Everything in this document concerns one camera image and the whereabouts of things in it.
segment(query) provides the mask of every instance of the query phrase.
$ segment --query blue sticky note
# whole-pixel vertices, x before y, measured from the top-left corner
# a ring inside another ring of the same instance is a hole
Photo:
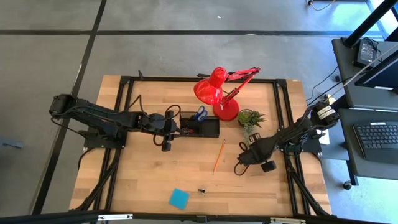
[[[187,206],[188,199],[189,199],[188,193],[183,192],[182,190],[179,189],[174,189],[172,196],[170,197],[169,204],[181,210],[184,210],[185,207]]]

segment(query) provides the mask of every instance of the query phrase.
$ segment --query wooden table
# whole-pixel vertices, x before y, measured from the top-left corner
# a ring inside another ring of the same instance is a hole
[[[120,76],[104,76],[97,104],[114,108]],[[147,113],[164,114],[172,104],[179,104],[182,111],[196,111],[203,105],[193,93],[195,82],[146,82],[135,81],[131,100],[142,95],[142,104]],[[294,120],[306,109],[301,81],[287,80],[289,98]],[[225,83],[227,91],[238,83]],[[287,115],[280,90],[284,121]],[[262,137],[276,133],[279,124],[275,96],[271,84],[248,83],[236,96],[241,109],[249,108],[266,114],[262,128],[257,128]],[[206,106],[209,115],[211,106]],[[135,104],[130,111],[139,111]],[[172,141],[170,152],[162,152],[152,142],[151,135],[129,133],[126,147],[122,150],[116,179],[111,211],[168,214],[207,215],[292,215],[289,188],[283,154],[275,152],[272,159],[276,170],[263,173],[260,166],[250,166],[241,177],[236,176],[233,167],[241,153],[238,146],[243,140],[243,130],[236,120],[220,121],[219,138],[177,138]],[[218,170],[213,167],[226,140]],[[73,191],[70,208],[76,208],[93,190],[100,175],[104,149],[88,153],[82,160]],[[305,183],[324,210],[331,212],[322,169],[319,161],[311,154],[302,154]],[[103,191],[101,208],[104,208],[107,186]],[[169,205],[174,189],[190,194],[185,210]],[[206,189],[202,195],[197,190]],[[299,189],[296,186],[299,211],[303,212]]]

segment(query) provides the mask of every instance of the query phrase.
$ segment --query pencil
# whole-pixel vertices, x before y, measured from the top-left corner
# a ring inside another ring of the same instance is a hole
[[[215,173],[215,172],[216,172],[216,170],[217,170],[218,163],[219,163],[219,161],[220,161],[220,157],[221,157],[221,153],[223,153],[224,144],[225,144],[225,139],[224,139],[224,141],[223,141],[223,145],[221,146],[220,153],[218,153],[218,157],[217,157],[216,165],[214,166],[214,169],[213,169],[213,175],[214,175],[214,173]]]

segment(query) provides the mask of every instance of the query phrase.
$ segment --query scissors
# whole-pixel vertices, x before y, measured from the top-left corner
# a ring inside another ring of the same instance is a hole
[[[198,112],[196,113],[195,116],[193,116],[193,119],[198,122],[202,122],[207,118],[207,110],[204,106],[200,106],[198,109]]]

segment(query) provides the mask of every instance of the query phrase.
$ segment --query keyboard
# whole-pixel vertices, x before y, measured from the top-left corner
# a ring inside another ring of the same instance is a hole
[[[353,125],[365,159],[398,164],[398,122]]]

